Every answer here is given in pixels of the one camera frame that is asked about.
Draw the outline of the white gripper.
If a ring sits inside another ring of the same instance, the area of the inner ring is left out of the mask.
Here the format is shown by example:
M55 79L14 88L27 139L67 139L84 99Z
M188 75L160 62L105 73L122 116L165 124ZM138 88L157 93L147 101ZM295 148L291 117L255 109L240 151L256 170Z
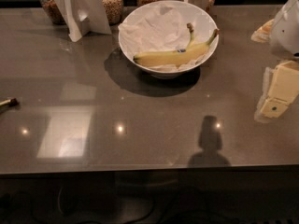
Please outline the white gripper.
M253 32L251 40L268 43L279 58L286 59L263 73L263 94L254 119L267 123L282 116L299 95L299 0L288 0L273 20Z

